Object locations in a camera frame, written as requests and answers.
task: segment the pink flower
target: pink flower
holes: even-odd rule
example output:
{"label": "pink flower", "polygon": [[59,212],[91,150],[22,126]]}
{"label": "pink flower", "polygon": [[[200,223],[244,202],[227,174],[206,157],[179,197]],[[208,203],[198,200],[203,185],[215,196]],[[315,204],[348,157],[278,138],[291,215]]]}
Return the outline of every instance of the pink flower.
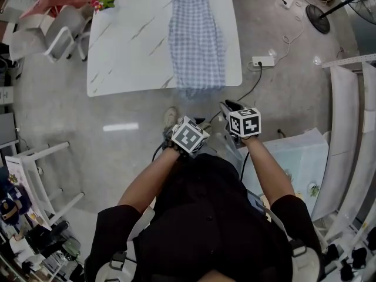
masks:
{"label": "pink flower", "polygon": [[96,7],[98,6],[100,3],[98,0],[92,0],[92,2],[90,3],[92,7]]}

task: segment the white panel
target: white panel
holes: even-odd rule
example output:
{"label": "white panel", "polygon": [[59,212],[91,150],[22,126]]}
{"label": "white panel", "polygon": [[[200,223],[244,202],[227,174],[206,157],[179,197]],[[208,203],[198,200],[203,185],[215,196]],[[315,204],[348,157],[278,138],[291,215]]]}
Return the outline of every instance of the white panel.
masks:
{"label": "white panel", "polygon": [[[363,63],[364,89],[374,91],[365,95],[365,106],[375,105],[376,98],[376,68],[367,63]],[[370,188],[372,178],[376,169],[376,138],[375,131],[362,134],[361,145],[357,164],[355,166],[354,175],[351,180],[350,187],[346,194],[346,198],[341,206],[338,216],[335,218],[325,239],[329,239],[342,231],[345,227],[353,223],[362,202]]]}
{"label": "white panel", "polygon": [[358,78],[352,71],[331,67],[333,119],[327,167],[312,212],[317,220],[335,211],[341,202],[354,159],[358,133]]}
{"label": "white panel", "polygon": [[363,133],[371,132],[375,129],[376,111],[365,110],[363,121]]}
{"label": "white panel", "polygon": [[363,63],[364,77],[364,109],[376,110],[376,72],[375,68],[369,63]]}

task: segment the fan base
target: fan base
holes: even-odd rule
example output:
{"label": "fan base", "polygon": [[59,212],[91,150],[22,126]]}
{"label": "fan base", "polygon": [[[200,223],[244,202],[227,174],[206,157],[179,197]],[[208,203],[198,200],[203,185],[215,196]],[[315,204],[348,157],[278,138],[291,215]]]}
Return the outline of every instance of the fan base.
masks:
{"label": "fan base", "polygon": [[324,12],[312,4],[309,4],[305,9],[307,17],[315,29],[326,35],[330,31],[330,23],[327,17],[320,19]]}

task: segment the floor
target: floor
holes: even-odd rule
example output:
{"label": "floor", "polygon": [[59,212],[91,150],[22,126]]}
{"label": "floor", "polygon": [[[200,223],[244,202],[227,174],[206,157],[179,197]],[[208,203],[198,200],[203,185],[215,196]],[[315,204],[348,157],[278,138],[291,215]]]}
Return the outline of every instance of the floor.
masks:
{"label": "floor", "polygon": [[[309,0],[326,9],[323,3]],[[162,141],[163,114],[171,105],[181,115],[211,118],[218,112],[218,102],[237,99],[259,77],[248,71],[252,56],[277,57],[286,53],[283,35],[293,39],[302,35],[273,70],[265,70],[260,83],[243,102],[262,114],[262,140],[277,138],[280,128],[287,136],[317,127],[330,130],[330,77],[314,63],[356,55],[357,44],[350,23],[341,9],[329,16],[331,31],[316,31],[304,7],[295,4],[285,10],[278,0],[233,0],[240,41],[243,84],[225,88],[200,101],[186,101],[173,89],[121,93],[89,98],[86,94],[86,63],[75,52],[72,59],[51,64],[46,57],[25,59],[20,80],[15,82],[14,111],[20,135],[30,147],[69,141],[70,147],[39,164],[47,189],[62,187],[66,197],[80,191],[84,198],[67,214],[72,232],[82,243],[81,259],[90,252],[96,214],[114,206],[129,183],[151,161]],[[214,131],[218,128],[214,120]],[[103,127],[118,123],[138,123],[138,130],[105,132]]]}

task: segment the blue gingham fabric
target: blue gingham fabric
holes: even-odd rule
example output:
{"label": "blue gingham fabric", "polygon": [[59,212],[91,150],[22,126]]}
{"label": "blue gingham fabric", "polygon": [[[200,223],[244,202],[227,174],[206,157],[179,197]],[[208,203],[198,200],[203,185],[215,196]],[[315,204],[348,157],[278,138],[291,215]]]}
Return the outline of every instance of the blue gingham fabric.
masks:
{"label": "blue gingham fabric", "polygon": [[187,96],[225,85],[224,44],[209,0],[172,0],[169,45],[177,88]]}

